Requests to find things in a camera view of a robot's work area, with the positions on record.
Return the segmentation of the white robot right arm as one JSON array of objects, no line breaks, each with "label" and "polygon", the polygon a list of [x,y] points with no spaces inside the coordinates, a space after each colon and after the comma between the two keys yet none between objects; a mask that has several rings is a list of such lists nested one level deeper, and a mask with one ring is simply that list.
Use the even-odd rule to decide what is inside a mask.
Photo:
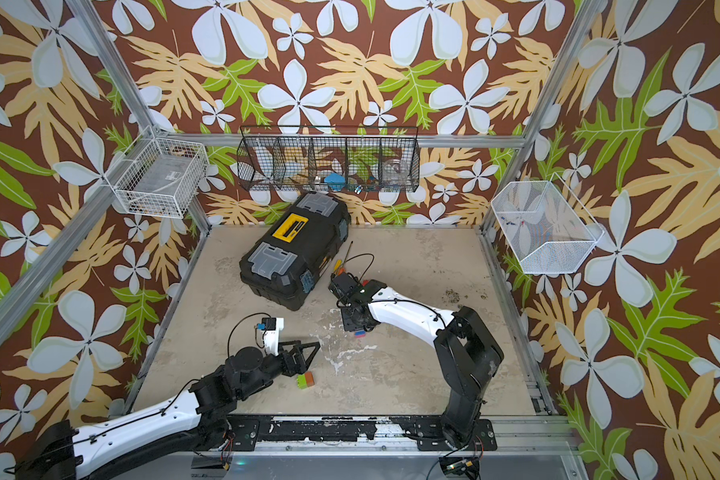
[{"label": "white robot right arm", "polygon": [[438,309],[410,299],[378,280],[360,281],[349,272],[329,283],[347,332],[396,327],[432,346],[445,382],[448,404],[440,417],[442,438],[452,447],[472,439],[483,398],[504,352],[479,314],[466,306]]}]

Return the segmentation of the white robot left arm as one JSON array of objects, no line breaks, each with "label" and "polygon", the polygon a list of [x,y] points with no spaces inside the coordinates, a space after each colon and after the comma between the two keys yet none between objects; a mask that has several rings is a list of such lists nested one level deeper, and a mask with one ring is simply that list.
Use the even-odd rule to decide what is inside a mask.
[{"label": "white robot left arm", "polygon": [[238,404],[280,376],[306,373],[319,349],[300,340],[244,347],[169,400],[80,428],[54,424],[6,471],[17,479],[112,479],[166,455],[231,445]]}]

